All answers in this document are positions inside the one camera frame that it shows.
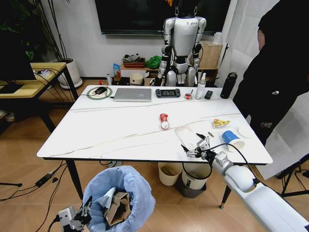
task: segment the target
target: mouse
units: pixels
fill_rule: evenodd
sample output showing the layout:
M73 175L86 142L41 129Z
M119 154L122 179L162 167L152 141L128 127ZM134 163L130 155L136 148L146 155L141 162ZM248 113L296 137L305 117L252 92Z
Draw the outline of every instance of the mouse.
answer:
M106 87L99 87L99 88L96 89L95 93L101 94L101 93L104 93L105 91L107 91Z

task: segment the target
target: desk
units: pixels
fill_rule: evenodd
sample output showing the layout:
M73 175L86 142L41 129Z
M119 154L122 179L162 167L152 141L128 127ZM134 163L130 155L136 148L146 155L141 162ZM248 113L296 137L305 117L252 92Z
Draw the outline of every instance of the desk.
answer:
M51 121L45 106L39 102L39 97L50 87L57 78L64 73L70 86L70 90L77 100L78 94L75 90L74 84L72 82L70 73L67 69L66 63L59 62L59 63L31 63L31 67L33 70L44 70L50 69L50 75L44 76L44 78L35 74L37 80L26 80L26 81L16 81L16 84L22 84L23 86L17 90L15 93L12 94L0 94L0 102L5 102L9 104L25 104L29 103L30 107L36 109L49 129L50 132L53 132L55 126Z
M94 87L96 86L88 86L83 94ZM119 86L109 87L114 96ZM155 95L158 87L143 88L152 89L151 102L114 102L111 98L91 100L85 95L80 96L37 156L46 160L66 160L80 197L83 193L74 160L206 162L201 158L186 156L174 130L183 125L189 125L194 132L204 135L210 131L214 135L214 138L210 138L211 146L223 143L221 134L232 130L246 143L241 152L250 164L265 165L272 162L272 158L255 135L251 139L239 135L240 125L248 128L250 126L232 100L220 98L220 88L205 88L204 95L207 90L213 91L211 100L186 100L184 95L192 89L193 96L195 95L196 88L192 87L180 87L179 98L160 99ZM168 130L160 127L161 113L169 115ZM214 129L211 122L215 118L231 120L231 123ZM221 150L232 162L244 163L237 152L229 152L226 146L216 149Z

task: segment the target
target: black bottle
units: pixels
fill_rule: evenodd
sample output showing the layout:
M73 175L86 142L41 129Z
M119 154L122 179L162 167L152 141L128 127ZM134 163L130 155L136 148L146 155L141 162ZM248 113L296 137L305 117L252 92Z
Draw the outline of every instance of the black bottle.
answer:
M236 72L231 72L227 76L225 83L224 83L224 86L223 86L223 89L222 89L221 94L220 94L221 98L227 99L230 96L232 89L233 89L233 87L236 83L236 79L237 79Z

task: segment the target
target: small bottle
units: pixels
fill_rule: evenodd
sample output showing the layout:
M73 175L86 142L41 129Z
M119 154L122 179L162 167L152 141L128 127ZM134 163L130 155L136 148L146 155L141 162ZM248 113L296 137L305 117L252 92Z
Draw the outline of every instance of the small bottle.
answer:
M108 85L111 86L111 85L112 85L112 78L111 78L111 75L106 74L106 78L107 78Z
M206 73L203 73L200 81L198 82L198 85L197 85L197 92L195 93L195 98L196 99L202 99L202 95L203 95L203 92L204 92L204 88L205 88L205 85L206 85L206 81L205 81L205 78L206 78Z
M227 99L231 92L232 92L232 89L236 83L236 79L237 79L237 74L236 72L231 72L225 82L224 82L224 85L223 85L223 89L221 91L221 94L220 94L220 97L223 98L223 99Z

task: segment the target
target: laptop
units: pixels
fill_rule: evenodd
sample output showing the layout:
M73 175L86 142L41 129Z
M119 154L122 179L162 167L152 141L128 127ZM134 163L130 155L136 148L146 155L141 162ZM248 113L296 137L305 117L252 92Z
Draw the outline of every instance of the laptop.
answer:
M115 102L151 102L151 88L118 88Z

